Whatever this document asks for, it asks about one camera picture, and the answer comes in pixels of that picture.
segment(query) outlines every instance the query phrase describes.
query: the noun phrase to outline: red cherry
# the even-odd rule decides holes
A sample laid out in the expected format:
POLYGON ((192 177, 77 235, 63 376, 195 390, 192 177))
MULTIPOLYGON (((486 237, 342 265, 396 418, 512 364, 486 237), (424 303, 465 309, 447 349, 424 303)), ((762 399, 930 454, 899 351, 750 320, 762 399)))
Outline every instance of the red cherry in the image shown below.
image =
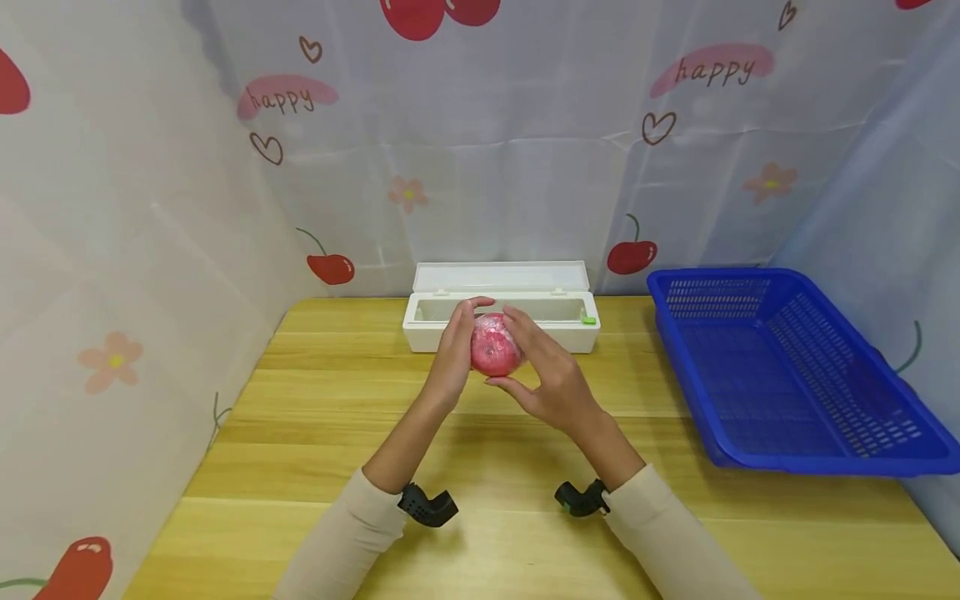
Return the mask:
POLYGON ((445 0, 446 13, 461 25, 480 27, 500 10, 500 0, 445 0))
POLYGON ((30 104, 30 86, 20 69, 0 50, 0 114, 17 114, 30 104))
POLYGON ((640 222, 629 212, 627 216, 636 226, 633 242, 620 242, 607 256, 607 268, 618 275, 631 275, 643 271, 657 257, 657 244, 640 239, 640 222))
POLYGON ((327 285, 340 285, 353 279, 356 270, 350 259, 342 254, 327 254, 326 256, 307 256, 306 264, 327 285))
POLYGON ((98 600, 113 574, 110 543, 104 538, 74 541, 34 600, 98 600))
POLYGON ((380 8, 394 31, 411 41, 430 38, 444 21, 444 0, 380 0, 380 8))
POLYGON ((897 8, 901 11, 912 11, 933 0, 897 0, 897 8))

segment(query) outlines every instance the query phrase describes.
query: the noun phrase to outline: flower print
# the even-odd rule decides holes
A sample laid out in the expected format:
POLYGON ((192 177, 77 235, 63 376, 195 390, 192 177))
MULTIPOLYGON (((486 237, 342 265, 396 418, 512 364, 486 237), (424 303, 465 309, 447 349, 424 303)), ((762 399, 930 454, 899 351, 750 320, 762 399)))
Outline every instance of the flower print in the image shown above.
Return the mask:
POLYGON ((143 354, 143 347, 137 342, 131 342, 127 336, 119 331, 107 335, 104 340, 104 349, 87 348, 77 355, 77 361, 88 369, 96 372, 86 380, 88 394, 100 394, 110 387, 114 379, 119 379, 127 385, 136 385, 136 371, 132 364, 143 354))
POLYGON ((760 204, 770 196, 786 196, 796 180, 797 169, 781 169, 771 161, 763 165, 760 177, 744 181, 743 189, 754 192, 754 204, 760 204))
POLYGON ((412 213, 414 204, 427 205, 427 198, 423 195, 423 183, 420 180, 405 180, 396 176, 392 184, 393 187, 387 196, 390 198, 390 202, 402 204, 403 212, 412 213))

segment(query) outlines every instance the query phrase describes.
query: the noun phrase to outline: table surface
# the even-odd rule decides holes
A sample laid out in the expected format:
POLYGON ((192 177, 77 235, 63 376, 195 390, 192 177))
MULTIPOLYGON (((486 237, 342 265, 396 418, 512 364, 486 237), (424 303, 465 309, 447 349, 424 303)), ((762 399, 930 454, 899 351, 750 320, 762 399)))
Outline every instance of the table surface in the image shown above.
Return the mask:
MULTIPOLYGON (((267 598, 307 531, 416 396, 432 355, 409 351, 406 300, 295 306, 126 595, 267 598)), ((956 562, 896 481, 711 464, 648 298, 597 298, 578 359, 597 399, 768 600, 956 598, 956 562)), ((536 380, 529 365, 518 373, 536 380)), ((658 598, 600 516, 553 492, 593 480, 568 440, 470 376, 417 473, 460 514, 410 523, 358 598, 658 598)))

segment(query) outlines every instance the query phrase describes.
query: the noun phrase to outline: black wrist device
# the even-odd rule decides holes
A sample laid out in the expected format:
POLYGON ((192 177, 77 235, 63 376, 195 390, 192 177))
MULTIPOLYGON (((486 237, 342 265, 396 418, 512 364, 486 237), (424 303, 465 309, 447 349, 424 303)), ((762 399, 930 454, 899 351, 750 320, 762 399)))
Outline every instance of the black wrist device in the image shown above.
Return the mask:
POLYGON ((603 500, 603 492, 606 491, 607 488, 599 479, 594 480, 583 493, 569 481, 564 481, 553 497, 572 516, 590 516, 597 511, 605 515, 610 512, 610 507, 603 500))
POLYGON ((431 500, 420 486, 412 481, 403 488, 403 496, 396 505, 414 521, 427 527, 442 527, 460 512, 447 490, 431 500))

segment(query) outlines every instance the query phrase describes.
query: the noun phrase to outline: cling film dispenser box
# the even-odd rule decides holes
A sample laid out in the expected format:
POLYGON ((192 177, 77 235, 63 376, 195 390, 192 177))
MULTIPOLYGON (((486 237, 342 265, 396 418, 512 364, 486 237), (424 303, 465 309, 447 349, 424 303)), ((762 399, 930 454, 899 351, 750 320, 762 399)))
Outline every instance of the cling film dispenser box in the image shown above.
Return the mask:
POLYGON ((540 262, 421 262, 403 316, 413 352, 436 352, 457 302, 489 296, 500 312, 510 304, 526 312, 567 351, 588 353, 600 332, 587 269, 582 260, 540 262))

